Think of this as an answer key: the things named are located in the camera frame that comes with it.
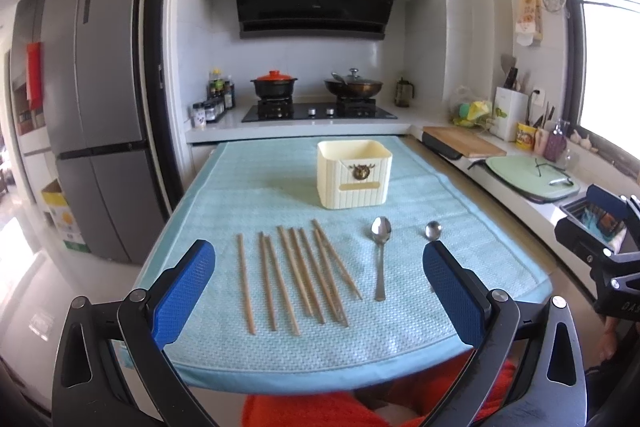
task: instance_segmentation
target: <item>window frame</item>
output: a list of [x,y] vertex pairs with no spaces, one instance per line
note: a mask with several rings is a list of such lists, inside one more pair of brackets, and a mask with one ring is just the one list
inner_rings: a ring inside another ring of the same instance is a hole
[[567,22],[567,67],[562,118],[571,123],[582,137],[590,136],[591,144],[598,155],[624,175],[640,180],[640,158],[578,124],[582,113],[586,73],[586,29],[583,0],[567,0],[569,12]]

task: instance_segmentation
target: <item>stove burner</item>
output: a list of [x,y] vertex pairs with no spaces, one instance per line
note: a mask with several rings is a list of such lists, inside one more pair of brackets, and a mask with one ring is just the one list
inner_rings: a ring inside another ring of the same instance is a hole
[[336,115],[341,118],[375,118],[376,100],[373,98],[340,98],[335,103]]
[[279,120],[293,117],[291,98],[270,98],[258,100],[258,118],[260,120]]

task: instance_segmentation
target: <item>window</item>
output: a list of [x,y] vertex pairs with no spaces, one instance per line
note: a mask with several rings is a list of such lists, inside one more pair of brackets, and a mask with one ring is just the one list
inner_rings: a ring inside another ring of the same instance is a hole
[[640,0],[569,0],[564,117],[624,173],[640,171]]

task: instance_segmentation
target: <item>floor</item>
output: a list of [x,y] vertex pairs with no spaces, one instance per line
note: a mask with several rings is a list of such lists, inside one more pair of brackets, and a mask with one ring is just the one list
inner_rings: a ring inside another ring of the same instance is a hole
[[[549,273],[554,293],[569,303],[585,367],[596,363],[602,324],[546,248],[457,169],[424,149],[417,152],[533,253]],[[15,187],[0,196],[0,356],[41,406],[50,409],[58,339],[71,300],[78,295],[94,303],[122,299],[134,285],[138,270],[67,250],[41,211],[20,201]],[[140,409],[159,417],[137,374],[129,369],[124,373]],[[192,391],[221,427],[239,425],[244,396]]]

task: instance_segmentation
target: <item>gas stove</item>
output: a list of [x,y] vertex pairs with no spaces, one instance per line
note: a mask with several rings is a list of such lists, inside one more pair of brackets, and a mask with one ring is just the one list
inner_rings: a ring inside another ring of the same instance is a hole
[[275,120],[391,119],[398,117],[376,106],[373,98],[338,98],[335,102],[294,103],[290,98],[260,100],[242,118],[243,122]]

